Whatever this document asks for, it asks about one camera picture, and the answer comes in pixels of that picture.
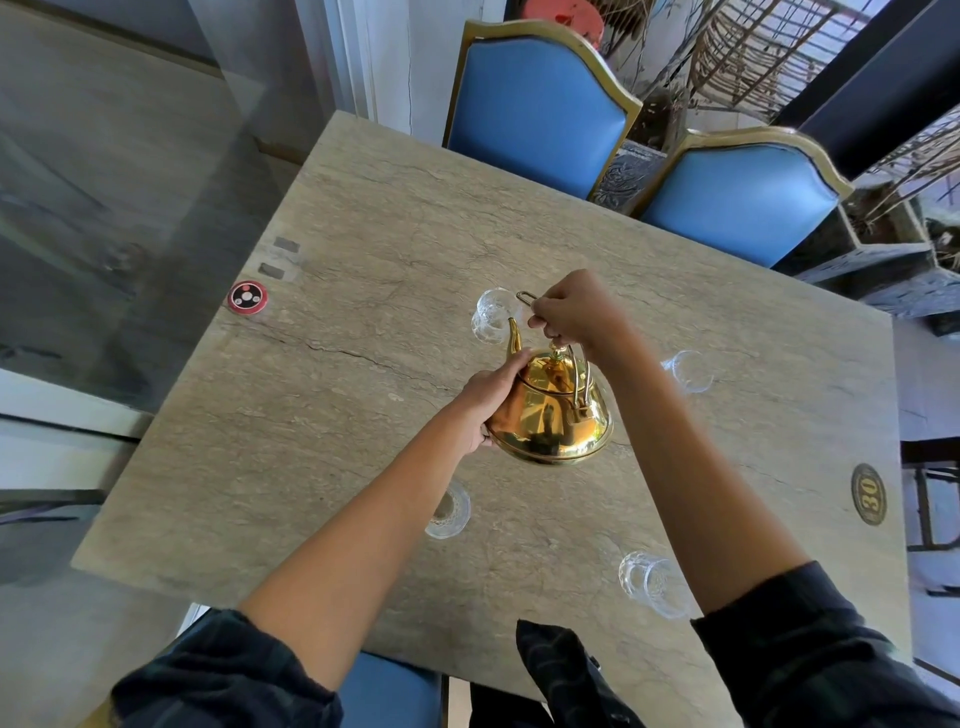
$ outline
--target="red object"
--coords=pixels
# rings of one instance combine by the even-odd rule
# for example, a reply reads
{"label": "red object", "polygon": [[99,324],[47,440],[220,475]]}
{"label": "red object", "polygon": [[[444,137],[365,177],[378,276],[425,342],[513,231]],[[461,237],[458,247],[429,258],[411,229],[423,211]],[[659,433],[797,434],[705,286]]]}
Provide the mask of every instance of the red object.
{"label": "red object", "polygon": [[527,20],[552,20],[576,31],[594,48],[600,47],[603,18],[600,11],[587,0],[527,0],[520,11],[520,17]]}
{"label": "red object", "polygon": [[261,283],[255,280],[241,280],[230,288],[227,305],[234,313],[252,316],[263,310],[268,298],[267,289]]}

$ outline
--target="dark sleeve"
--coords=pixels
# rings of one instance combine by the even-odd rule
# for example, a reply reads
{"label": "dark sleeve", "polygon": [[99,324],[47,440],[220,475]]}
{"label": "dark sleeve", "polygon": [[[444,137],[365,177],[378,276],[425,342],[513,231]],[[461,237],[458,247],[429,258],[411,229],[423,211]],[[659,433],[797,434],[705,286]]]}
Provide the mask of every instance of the dark sleeve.
{"label": "dark sleeve", "polygon": [[957,706],[806,564],[693,627],[748,726],[958,726]]}
{"label": "dark sleeve", "polygon": [[123,726],[336,728],[336,693],[303,671],[290,648],[239,612],[208,612],[110,694]]}

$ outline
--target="hand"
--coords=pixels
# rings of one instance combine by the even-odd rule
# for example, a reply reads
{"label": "hand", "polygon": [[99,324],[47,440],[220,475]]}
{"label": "hand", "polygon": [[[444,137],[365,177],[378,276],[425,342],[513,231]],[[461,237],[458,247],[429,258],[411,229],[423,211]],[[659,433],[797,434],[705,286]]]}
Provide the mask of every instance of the hand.
{"label": "hand", "polygon": [[603,343],[631,330],[626,313],[592,271],[580,270],[536,299],[530,328],[542,328],[554,345],[582,344],[596,361]]}
{"label": "hand", "polygon": [[499,369],[477,372],[450,403],[449,406],[464,418],[468,428],[470,440],[467,452],[473,452],[481,445],[492,445],[484,422],[507,399],[517,373],[527,365],[532,355],[531,350],[521,349]]}

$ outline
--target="dark shirt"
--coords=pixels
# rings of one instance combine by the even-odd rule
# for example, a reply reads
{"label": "dark shirt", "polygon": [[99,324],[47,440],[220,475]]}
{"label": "dark shirt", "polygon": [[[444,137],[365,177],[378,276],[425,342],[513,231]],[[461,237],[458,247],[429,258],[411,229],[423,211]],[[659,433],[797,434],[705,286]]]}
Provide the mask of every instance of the dark shirt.
{"label": "dark shirt", "polygon": [[[770,579],[693,627],[748,726],[960,726],[958,707],[890,657],[892,645],[819,564]],[[516,644],[558,726],[642,727],[572,631],[520,621]],[[335,693],[233,611],[195,624],[121,680],[111,701],[114,720],[134,728],[336,728],[343,719]]]}

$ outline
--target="red round sticker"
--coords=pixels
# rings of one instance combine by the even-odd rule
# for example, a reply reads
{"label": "red round sticker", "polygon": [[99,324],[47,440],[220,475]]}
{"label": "red round sticker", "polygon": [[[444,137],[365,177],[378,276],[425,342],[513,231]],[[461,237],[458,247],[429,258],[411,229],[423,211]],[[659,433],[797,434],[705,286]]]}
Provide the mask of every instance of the red round sticker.
{"label": "red round sticker", "polygon": [[267,289],[255,280],[241,280],[230,289],[227,305],[234,313],[252,316],[267,305]]}

